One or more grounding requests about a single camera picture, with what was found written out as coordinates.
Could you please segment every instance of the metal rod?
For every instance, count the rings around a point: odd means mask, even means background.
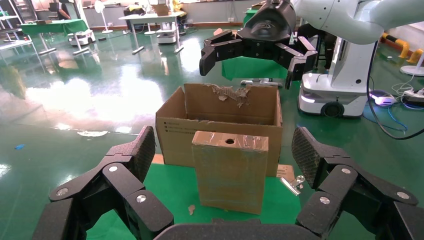
[[[47,51],[49,48],[47,47],[46,41],[44,40],[43,34],[39,33],[38,36],[41,39],[42,44],[44,45],[44,49]]]
[[[78,40],[77,33],[74,32],[73,37],[75,38],[76,45],[78,46],[78,49],[81,50],[81,45],[80,45],[80,41]]]
[[[138,49],[139,48],[139,42],[137,41],[136,29],[134,28],[133,22],[131,20],[129,22],[131,23],[132,35],[134,36],[135,46]]]

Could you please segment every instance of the small cardboard box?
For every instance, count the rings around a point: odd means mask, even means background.
[[[268,137],[197,131],[191,149],[203,206],[261,214]]]
[[[277,87],[231,87],[186,83],[156,112],[156,132],[164,163],[193,167],[196,131],[268,137],[266,175],[275,177],[283,135]]]
[[[256,4],[253,4],[252,7],[251,7],[251,9],[253,9],[253,10],[260,9],[266,2],[267,1],[261,1],[261,2],[258,2]]]
[[[156,4],[152,5],[152,7],[158,16],[168,16],[172,14],[170,8],[166,4]]]

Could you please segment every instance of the box flap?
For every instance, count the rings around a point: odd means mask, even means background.
[[[275,115],[274,115],[274,125],[278,127],[283,126],[283,117],[282,117],[282,111],[281,111],[281,104],[280,104],[280,92],[276,92],[276,104],[275,104]]]
[[[186,106],[183,89],[179,86],[171,97],[156,112],[156,117],[186,119]]]
[[[186,83],[185,106],[188,114],[217,114],[274,118],[276,87],[252,86],[249,89],[214,84]]]

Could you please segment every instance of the table leg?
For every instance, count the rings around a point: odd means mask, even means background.
[[[145,47],[144,46],[139,47],[139,42],[137,41],[136,29],[134,28],[134,24],[132,22],[130,22],[130,23],[131,23],[132,35],[134,36],[134,40],[135,40],[135,46],[137,47],[136,50],[132,51],[132,55],[136,55],[138,52],[143,50]]]
[[[175,24],[176,46],[177,46],[177,48],[175,49],[175,51],[173,51],[173,53],[177,54],[181,50],[183,50],[184,46],[180,44],[180,30],[178,29],[177,17],[175,17],[174,24]]]
[[[150,23],[147,23],[147,28],[148,28],[148,31],[146,31],[146,32],[144,33],[144,35],[152,35],[152,34],[155,34],[155,33],[156,33],[156,31],[152,31],[152,30],[150,29]]]
[[[41,42],[42,42],[42,44],[44,46],[44,51],[40,51],[38,53],[39,55],[48,54],[48,53],[51,53],[53,51],[56,51],[56,48],[55,47],[50,48],[50,49],[47,47],[46,41],[44,40],[44,37],[43,37],[43,35],[41,33],[39,33],[38,36],[40,37]]]
[[[73,33],[73,38],[75,39],[75,41],[76,41],[76,45],[78,46],[78,51],[74,51],[73,53],[72,53],[72,55],[78,55],[78,54],[81,54],[81,53],[83,53],[83,52],[86,52],[86,51],[88,51],[89,50],[89,48],[88,47],[85,47],[85,48],[82,48],[81,49],[81,44],[80,44],[80,41],[78,41],[78,37],[77,37],[77,34],[74,32]]]

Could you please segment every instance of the green tablecloth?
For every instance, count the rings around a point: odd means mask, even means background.
[[[84,32],[89,29],[82,19],[55,20],[49,24],[25,23],[20,28],[26,35],[37,35],[45,33],[65,33],[65,35]]]
[[[285,79],[287,69],[272,60],[236,57],[222,61],[222,76],[232,79]]]
[[[243,19],[243,26],[246,24],[246,22],[251,19],[253,17],[253,15],[255,15],[255,13],[258,11],[259,9],[248,9],[246,11],[246,16]]]

